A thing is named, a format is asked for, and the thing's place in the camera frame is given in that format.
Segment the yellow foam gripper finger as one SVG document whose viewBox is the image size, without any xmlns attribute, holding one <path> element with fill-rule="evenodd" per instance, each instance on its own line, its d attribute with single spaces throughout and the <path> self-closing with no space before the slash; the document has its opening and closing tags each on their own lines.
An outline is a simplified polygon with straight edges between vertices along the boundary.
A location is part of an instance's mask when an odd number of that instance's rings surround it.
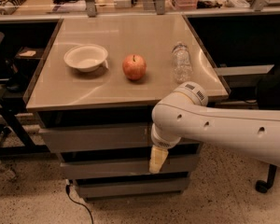
<svg viewBox="0 0 280 224">
<path fill-rule="evenodd" d="M 157 174 L 162 166 L 164 165 L 166 159 L 168 156 L 168 150 L 153 146 L 151 148 L 151 154 L 150 154 L 150 161 L 149 161 L 149 171 L 152 174 Z"/>
</svg>

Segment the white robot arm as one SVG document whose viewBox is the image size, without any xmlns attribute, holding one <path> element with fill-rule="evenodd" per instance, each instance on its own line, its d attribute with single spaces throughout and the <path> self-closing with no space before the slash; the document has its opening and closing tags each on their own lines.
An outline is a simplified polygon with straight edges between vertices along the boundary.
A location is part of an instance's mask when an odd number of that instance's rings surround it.
<svg viewBox="0 0 280 224">
<path fill-rule="evenodd" d="M 149 171 L 158 173 L 181 139 L 214 144 L 280 167 L 280 111 L 211 108 L 195 82 L 179 85 L 152 110 Z"/>
</svg>

